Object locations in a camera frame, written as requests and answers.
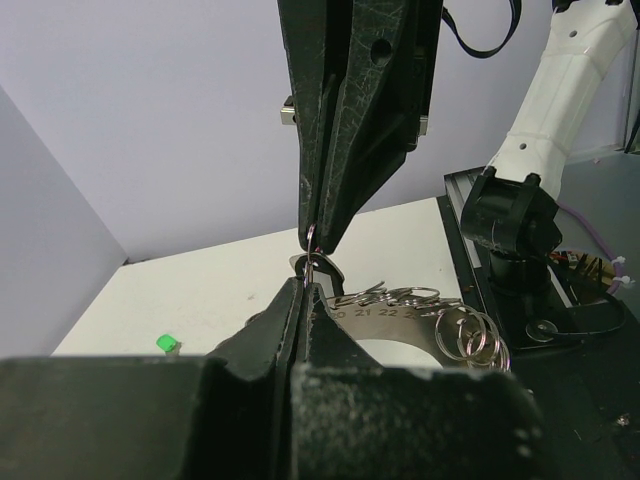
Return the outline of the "metal disc with key rings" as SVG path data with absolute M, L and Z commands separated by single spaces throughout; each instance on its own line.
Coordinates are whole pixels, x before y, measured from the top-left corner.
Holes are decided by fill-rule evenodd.
M 336 323 L 382 366 L 511 369 L 511 354 L 496 322 L 434 288 L 389 288 L 379 282 L 326 301 Z

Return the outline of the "silver key with black fob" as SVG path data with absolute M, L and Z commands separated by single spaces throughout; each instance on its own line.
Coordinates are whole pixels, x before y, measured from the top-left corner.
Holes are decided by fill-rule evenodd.
M 344 294 L 345 277 L 332 259 L 324 254 L 316 245 L 316 225 L 312 224 L 306 234 L 304 252 L 292 256 L 289 264 L 295 275 L 305 285 L 316 283 L 324 291 L 326 298 L 339 297 Z

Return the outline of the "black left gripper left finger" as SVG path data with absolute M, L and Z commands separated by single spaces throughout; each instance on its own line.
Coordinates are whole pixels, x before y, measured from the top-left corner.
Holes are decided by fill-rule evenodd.
M 220 479 L 276 479 L 305 288 L 285 281 L 267 308 L 208 355 L 199 466 Z

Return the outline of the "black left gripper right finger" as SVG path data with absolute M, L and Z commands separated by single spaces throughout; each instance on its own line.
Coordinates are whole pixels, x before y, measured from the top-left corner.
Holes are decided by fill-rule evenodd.
M 336 323 L 322 288 L 305 290 L 299 331 L 299 477 L 398 479 L 397 372 Z

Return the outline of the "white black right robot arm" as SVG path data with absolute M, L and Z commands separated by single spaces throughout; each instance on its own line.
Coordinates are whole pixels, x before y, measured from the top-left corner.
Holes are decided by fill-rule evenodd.
M 282 1 L 299 141 L 298 238 L 331 254 L 357 211 L 403 165 L 430 107 L 440 1 Z M 502 145 L 466 200 L 462 234 L 542 262 L 564 166 L 597 89 L 639 28 L 635 1 L 556 1 L 546 46 Z

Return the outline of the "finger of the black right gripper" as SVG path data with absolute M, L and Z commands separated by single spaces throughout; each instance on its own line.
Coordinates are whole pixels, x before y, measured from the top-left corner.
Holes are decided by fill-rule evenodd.
M 330 250 L 323 218 L 328 151 L 350 40 L 348 1 L 280 1 L 299 142 L 298 236 L 303 248 Z
M 443 4 L 355 1 L 339 81 L 314 246 L 336 250 L 355 214 L 417 147 L 429 110 Z

